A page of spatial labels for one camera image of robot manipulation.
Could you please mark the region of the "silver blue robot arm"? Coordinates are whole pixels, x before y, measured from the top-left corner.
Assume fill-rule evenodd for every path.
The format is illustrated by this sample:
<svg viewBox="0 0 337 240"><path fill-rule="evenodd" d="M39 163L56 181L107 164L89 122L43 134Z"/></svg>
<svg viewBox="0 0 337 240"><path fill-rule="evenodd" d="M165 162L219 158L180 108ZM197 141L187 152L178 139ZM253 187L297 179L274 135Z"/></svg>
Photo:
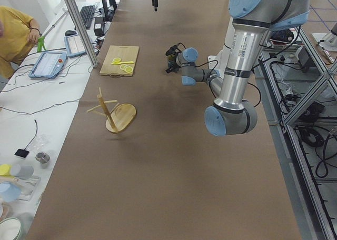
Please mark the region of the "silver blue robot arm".
<svg viewBox="0 0 337 240"><path fill-rule="evenodd" d="M243 96L261 53L261 42L271 31L303 25L309 5L310 0L229 0L234 34L223 73L197 68L198 53L192 47L181 51L173 45L166 51L167 73L181 72L184 85L205 82L214 94L213 105L204 114L209 133L244 134L256 126L256 110Z"/></svg>

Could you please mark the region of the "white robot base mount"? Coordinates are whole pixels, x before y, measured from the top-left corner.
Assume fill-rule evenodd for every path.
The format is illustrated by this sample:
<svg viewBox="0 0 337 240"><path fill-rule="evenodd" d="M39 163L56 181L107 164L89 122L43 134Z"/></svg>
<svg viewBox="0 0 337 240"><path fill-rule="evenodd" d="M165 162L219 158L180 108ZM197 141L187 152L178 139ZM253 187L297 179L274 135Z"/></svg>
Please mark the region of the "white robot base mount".
<svg viewBox="0 0 337 240"><path fill-rule="evenodd" d="M263 32L263 28L245 20L230 20L222 50L211 57L211 60L218 61L215 69L225 80L249 79Z"/></svg>

